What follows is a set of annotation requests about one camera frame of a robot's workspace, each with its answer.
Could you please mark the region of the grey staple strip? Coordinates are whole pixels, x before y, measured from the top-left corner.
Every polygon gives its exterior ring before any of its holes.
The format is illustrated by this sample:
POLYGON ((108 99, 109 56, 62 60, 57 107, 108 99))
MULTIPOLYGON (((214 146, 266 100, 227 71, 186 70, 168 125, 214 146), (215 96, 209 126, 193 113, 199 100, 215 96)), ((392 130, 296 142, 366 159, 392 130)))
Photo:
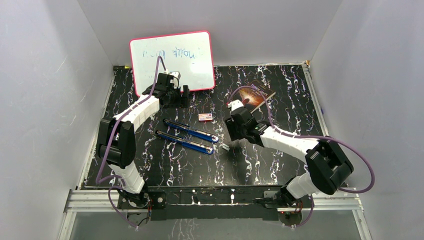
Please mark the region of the grey staple strip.
POLYGON ((230 147, 226 144, 222 144, 221 147, 226 151, 230 151, 230 147))

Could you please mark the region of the small red staple box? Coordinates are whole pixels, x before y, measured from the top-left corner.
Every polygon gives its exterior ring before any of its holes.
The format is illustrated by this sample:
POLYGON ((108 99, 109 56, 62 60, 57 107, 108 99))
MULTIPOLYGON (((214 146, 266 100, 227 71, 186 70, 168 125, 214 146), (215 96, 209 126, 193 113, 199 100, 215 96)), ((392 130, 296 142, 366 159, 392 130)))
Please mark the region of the small red staple box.
POLYGON ((200 113, 198 115, 198 120, 200 122, 209 122, 214 119, 213 115, 211 113, 200 113))

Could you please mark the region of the whiteboard with pink frame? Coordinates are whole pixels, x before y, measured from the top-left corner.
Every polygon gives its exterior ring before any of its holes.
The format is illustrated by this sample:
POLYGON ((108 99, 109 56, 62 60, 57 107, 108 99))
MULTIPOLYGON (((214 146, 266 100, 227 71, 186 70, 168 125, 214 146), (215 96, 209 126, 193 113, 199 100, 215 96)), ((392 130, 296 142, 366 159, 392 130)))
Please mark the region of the whiteboard with pink frame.
POLYGON ((190 91, 216 86, 211 36, 206 30, 132 39, 129 50, 137 96, 153 84, 158 57, 167 70, 180 73, 179 84, 190 91))

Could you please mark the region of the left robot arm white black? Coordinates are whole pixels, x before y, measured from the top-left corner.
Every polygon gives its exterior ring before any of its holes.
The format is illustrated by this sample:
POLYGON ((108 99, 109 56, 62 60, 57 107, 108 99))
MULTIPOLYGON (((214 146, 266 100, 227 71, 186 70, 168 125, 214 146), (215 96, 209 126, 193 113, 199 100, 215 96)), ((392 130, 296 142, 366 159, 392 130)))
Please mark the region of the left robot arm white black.
POLYGON ((96 157, 102 160, 101 169, 109 166, 116 178, 123 182, 119 190, 124 198, 137 208, 149 203, 145 181, 134 162, 136 154, 136 131, 160 109, 187 108, 189 87, 180 86, 181 74, 178 71, 159 73, 138 101, 125 111, 99 123, 96 143, 96 157))

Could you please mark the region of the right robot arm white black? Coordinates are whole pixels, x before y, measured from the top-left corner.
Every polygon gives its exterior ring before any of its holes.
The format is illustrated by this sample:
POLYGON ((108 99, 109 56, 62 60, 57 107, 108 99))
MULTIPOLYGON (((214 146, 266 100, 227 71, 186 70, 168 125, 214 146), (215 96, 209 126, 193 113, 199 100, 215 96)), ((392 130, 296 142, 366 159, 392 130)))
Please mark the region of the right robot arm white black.
POLYGON ((254 200, 261 205, 295 207, 306 195, 322 192, 334 194, 353 173, 354 167, 335 141, 293 138, 266 121, 257 121, 241 106, 231 106, 225 124, 232 141, 247 140, 264 148, 278 150, 303 161, 308 171, 291 178, 272 196, 254 200))

